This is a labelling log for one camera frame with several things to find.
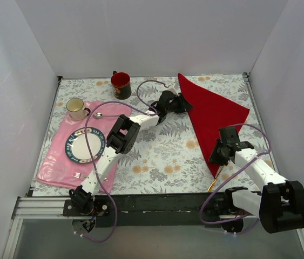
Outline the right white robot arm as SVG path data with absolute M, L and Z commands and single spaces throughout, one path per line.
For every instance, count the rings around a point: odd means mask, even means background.
M 226 189 L 224 210 L 232 215 L 244 210 L 256 216 L 270 234 L 304 228 L 303 185 L 273 170 L 250 142 L 240 140 L 234 126 L 219 129 L 219 135 L 209 161 L 219 166 L 233 162 L 259 189 L 258 193 L 245 187 Z

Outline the gold fork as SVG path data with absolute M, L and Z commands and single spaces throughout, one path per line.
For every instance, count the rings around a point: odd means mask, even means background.
M 216 181 L 218 179 L 218 176 L 220 175 L 222 169 L 223 169 L 223 166 L 220 166 L 220 168 L 218 169 L 218 171 L 217 171 L 217 173 L 216 173 L 216 175 L 214 177 L 213 182 L 211 183 L 211 185 L 209 186 L 209 188 L 207 190 L 209 193 L 212 191 L 212 189 L 213 189 L 213 187 L 214 187 L 214 185 L 215 185 L 215 183 L 216 183 Z

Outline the red cloth napkin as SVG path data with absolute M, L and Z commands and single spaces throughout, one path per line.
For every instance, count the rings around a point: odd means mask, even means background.
M 209 162 L 219 129 L 233 124 L 244 123 L 249 109 L 219 94 L 211 92 L 178 74 L 181 93 L 193 108 L 188 111 L 206 165 L 213 176 L 219 166 Z

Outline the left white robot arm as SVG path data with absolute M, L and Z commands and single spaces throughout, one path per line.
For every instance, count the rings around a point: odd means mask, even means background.
M 159 100 L 153 102 L 146 112 L 140 111 L 140 115 L 132 117 L 120 115 L 104 141 L 105 147 L 99 150 L 98 161 L 92 159 L 94 165 L 92 172 L 76 189 L 69 191 L 72 207 L 80 215 L 90 215 L 94 209 L 93 197 L 100 189 L 107 193 L 103 186 L 104 178 L 108 176 L 120 157 L 131 151 L 138 133 L 159 125 L 169 113 L 184 113 L 192 108 L 193 106 L 181 93 L 165 90 L 162 91 Z

